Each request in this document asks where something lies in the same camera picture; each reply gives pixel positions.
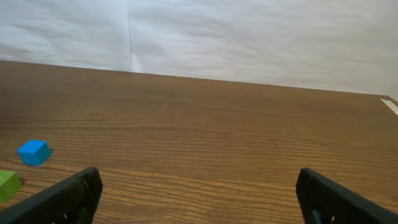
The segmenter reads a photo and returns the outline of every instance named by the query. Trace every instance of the tabletop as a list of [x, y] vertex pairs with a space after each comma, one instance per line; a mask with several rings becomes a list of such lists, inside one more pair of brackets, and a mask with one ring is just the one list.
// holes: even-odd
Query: tabletop
[[[0, 62], [4, 209], [89, 166], [94, 223], [303, 223], [310, 167], [398, 212], [398, 116], [388, 96]], [[22, 164], [29, 139], [53, 151]]]

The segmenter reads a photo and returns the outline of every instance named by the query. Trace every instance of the toy block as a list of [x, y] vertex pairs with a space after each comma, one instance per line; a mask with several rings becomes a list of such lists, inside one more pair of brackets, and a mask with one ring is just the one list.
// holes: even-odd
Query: toy block
[[0, 202], [8, 201], [22, 187], [15, 172], [0, 170]]
[[32, 166], [41, 165], [51, 155], [47, 143], [41, 140], [29, 140], [17, 152], [24, 164]]

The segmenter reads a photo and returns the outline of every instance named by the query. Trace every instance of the blue cube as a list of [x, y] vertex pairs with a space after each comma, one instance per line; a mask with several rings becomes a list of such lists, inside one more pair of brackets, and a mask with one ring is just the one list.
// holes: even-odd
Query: blue cube
[[39, 166], [51, 155], [45, 141], [29, 140], [18, 150], [18, 155], [27, 165]]

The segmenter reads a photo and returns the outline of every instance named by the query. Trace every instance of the green block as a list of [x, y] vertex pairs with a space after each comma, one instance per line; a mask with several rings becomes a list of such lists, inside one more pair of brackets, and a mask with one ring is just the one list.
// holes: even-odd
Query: green block
[[0, 170], [0, 202], [12, 198], [22, 187], [22, 182], [15, 172]]

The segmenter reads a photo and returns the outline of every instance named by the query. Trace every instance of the tape strip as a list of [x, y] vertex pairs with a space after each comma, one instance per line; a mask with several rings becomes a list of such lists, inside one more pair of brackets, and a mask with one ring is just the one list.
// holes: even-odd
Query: tape strip
[[383, 101], [388, 107], [390, 107], [390, 109], [393, 110], [393, 112], [398, 115], [398, 106], [395, 105], [393, 102], [389, 101], [389, 100], [383, 100], [380, 99], [381, 101]]

